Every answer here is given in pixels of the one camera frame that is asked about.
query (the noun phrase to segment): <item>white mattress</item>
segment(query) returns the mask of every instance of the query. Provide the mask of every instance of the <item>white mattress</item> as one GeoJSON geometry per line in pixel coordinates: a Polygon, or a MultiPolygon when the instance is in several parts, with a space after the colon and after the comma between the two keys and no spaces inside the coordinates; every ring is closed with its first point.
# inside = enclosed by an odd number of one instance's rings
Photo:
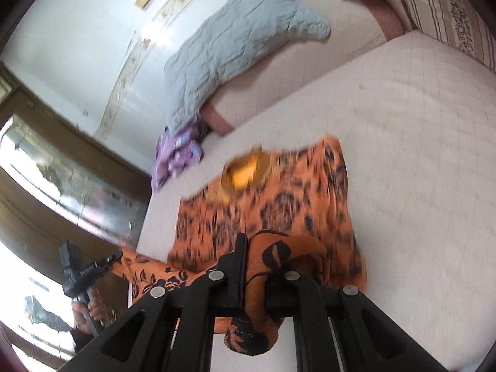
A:
{"type": "MultiPolygon", "coordinates": [[[[181,196],[262,143],[340,138],[366,294],[449,369],[496,339],[496,76],[412,32],[316,80],[208,147],[152,197],[138,251],[165,259],[181,196]]],[[[296,371],[292,326],[260,357],[215,339],[212,371],[296,371]]]]}

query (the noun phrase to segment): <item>metal screw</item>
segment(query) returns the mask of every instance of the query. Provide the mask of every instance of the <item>metal screw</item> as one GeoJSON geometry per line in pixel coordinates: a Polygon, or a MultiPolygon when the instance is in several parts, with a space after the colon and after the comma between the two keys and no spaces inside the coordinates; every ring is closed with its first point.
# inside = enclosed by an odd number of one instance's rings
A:
{"type": "Polygon", "coordinates": [[[358,288],[354,285],[345,285],[343,288],[343,292],[350,297],[354,297],[356,294],[358,294],[359,291],[358,288]]]}
{"type": "Polygon", "coordinates": [[[164,287],[153,287],[150,290],[150,295],[152,295],[153,298],[160,298],[165,295],[165,288],[164,287]]]}
{"type": "Polygon", "coordinates": [[[211,271],[208,275],[212,281],[220,281],[224,278],[224,273],[220,270],[211,271]]]}
{"type": "Polygon", "coordinates": [[[299,278],[298,271],[287,271],[284,278],[288,281],[296,281],[299,278]]]}

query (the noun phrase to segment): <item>sleeve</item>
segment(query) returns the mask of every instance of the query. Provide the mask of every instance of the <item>sleeve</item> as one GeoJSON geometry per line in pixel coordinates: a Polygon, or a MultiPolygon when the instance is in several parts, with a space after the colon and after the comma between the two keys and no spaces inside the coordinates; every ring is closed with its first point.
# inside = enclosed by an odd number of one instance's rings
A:
{"type": "Polygon", "coordinates": [[[160,286],[166,290],[174,290],[190,285],[205,274],[205,271],[192,273],[127,249],[121,250],[122,257],[119,262],[112,265],[112,272],[130,282],[132,303],[136,303],[153,287],[160,286]]]}
{"type": "Polygon", "coordinates": [[[71,329],[71,336],[74,339],[74,343],[76,344],[74,351],[76,354],[81,351],[81,349],[88,344],[91,340],[93,340],[93,336],[91,334],[83,333],[77,329],[71,329]]]}

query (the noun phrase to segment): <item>handle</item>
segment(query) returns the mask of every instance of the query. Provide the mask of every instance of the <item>handle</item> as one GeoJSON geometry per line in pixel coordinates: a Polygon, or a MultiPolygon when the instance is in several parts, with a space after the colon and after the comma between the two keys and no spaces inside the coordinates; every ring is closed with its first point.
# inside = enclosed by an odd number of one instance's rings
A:
{"type": "MultiPolygon", "coordinates": [[[[88,288],[86,292],[83,292],[79,297],[77,297],[77,300],[79,302],[84,303],[86,306],[91,301],[91,288],[88,288]]],[[[90,327],[91,333],[93,334],[93,337],[97,337],[103,330],[104,327],[102,326],[101,322],[93,319],[89,313],[84,313],[84,320],[86,320],[86,323],[88,323],[88,326],[90,327]]]]}

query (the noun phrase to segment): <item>orange patterned garment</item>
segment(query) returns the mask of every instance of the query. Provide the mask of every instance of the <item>orange patterned garment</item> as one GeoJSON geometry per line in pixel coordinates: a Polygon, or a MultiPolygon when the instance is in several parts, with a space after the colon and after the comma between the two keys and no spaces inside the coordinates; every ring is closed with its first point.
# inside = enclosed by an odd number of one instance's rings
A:
{"type": "Polygon", "coordinates": [[[307,149],[269,155],[261,185],[226,199],[218,177],[182,200],[168,262],[199,272],[232,251],[239,232],[251,236],[270,229],[317,237],[328,250],[326,285],[364,288],[364,261],[348,214],[348,177],[339,140],[326,136],[307,149]]]}
{"type": "MultiPolygon", "coordinates": [[[[365,290],[365,260],[348,214],[348,179],[339,141],[326,136],[307,149],[259,154],[264,165],[256,184],[229,191],[224,172],[199,194],[182,200],[167,263],[123,250],[113,272],[131,282],[133,302],[154,286],[172,290],[190,285],[234,249],[239,232],[255,239],[249,243],[247,277],[259,269],[277,273],[289,267],[330,288],[354,284],[365,290]]],[[[217,318],[215,332],[226,333],[231,349],[255,355],[272,347],[280,322],[269,320],[263,309],[254,312],[252,304],[263,303],[264,290],[249,288],[246,315],[217,318]],[[247,337],[263,337],[263,344],[247,337]]]]}

